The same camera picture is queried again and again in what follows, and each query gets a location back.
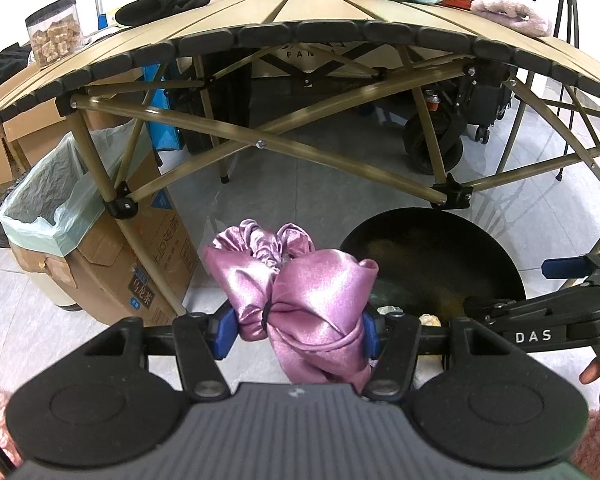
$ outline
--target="black tripod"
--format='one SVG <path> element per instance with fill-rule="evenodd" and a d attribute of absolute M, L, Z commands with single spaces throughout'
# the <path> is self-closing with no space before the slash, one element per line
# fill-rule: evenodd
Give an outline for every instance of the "black tripod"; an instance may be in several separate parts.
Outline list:
<path fill-rule="evenodd" d="M 555 27 L 554 27 L 554 37 L 558 37 L 560 33 L 560 24 L 562 22 L 562 13 L 564 11 L 564 3 L 565 0 L 558 0 L 558 12 L 555 17 Z M 567 3 L 567 43 L 571 43 L 571 32 L 573 29 L 573 46 L 575 48 L 580 48 L 580 25 L 578 24 L 578 3 L 576 0 L 566 0 Z M 564 96 L 564 85 L 560 89 L 560 102 L 562 102 L 562 98 Z M 558 117 L 560 116 L 561 108 L 558 108 L 556 114 Z M 573 128 L 573 117 L 575 112 L 572 110 L 571 115 L 569 117 L 569 129 Z M 568 143 L 564 145 L 564 154 L 567 154 L 567 150 L 569 149 Z M 560 168 L 560 171 L 555 176 L 556 180 L 562 180 L 562 174 L 564 173 L 564 168 Z"/>

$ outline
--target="bolt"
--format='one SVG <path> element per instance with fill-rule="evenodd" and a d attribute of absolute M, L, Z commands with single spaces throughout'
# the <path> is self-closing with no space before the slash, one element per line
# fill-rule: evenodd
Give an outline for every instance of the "bolt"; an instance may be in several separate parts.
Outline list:
<path fill-rule="evenodd" d="M 369 383 L 368 390 L 377 396 L 390 397 L 400 391 L 400 386 L 391 379 L 376 379 Z"/>
<path fill-rule="evenodd" d="M 224 384 L 219 381 L 200 381 L 193 392 L 199 397 L 213 399 L 224 394 Z"/>

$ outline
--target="jar of brown cubes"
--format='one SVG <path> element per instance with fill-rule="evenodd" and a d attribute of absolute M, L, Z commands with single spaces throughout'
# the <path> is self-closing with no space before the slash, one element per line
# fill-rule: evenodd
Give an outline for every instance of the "jar of brown cubes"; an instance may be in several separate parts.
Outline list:
<path fill-rule="evenodd" d="M 40 68 L 82 47 L 75 0 L 58 0 L 30 15 L 25 23 L 31 49 Z"/>

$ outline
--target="gray ribbed panel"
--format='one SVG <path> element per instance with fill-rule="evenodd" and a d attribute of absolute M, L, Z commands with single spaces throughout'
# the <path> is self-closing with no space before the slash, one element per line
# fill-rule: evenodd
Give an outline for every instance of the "gray ribbed panel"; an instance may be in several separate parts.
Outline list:
<path fill-rule="evenodd" d="M 171 439 L 105 470 L 67 472 L 26 463 L 14 480 L 585 480 L 563 463 L 492 472 L 426 444 L 400 409 L 366 402 L 348 385 L 243 384 L 192 408 Z"/>

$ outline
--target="pink satin fabric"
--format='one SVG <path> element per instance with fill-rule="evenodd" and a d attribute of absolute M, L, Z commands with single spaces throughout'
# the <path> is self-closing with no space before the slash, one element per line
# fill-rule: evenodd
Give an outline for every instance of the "pink satin fabric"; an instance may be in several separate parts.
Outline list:
<path fill-rule="evenodd" d="M 272 233 L 254 220 L 220 233 L 202 259 L 238 315 L 240 336 L 268 336 L 289 380 L 362 390 L 371 374 L 362 311 L 378 264 L 335 249 L 316 251 L 294 224 Z M 269 301 L 265 331 L 262 309 Z"/>

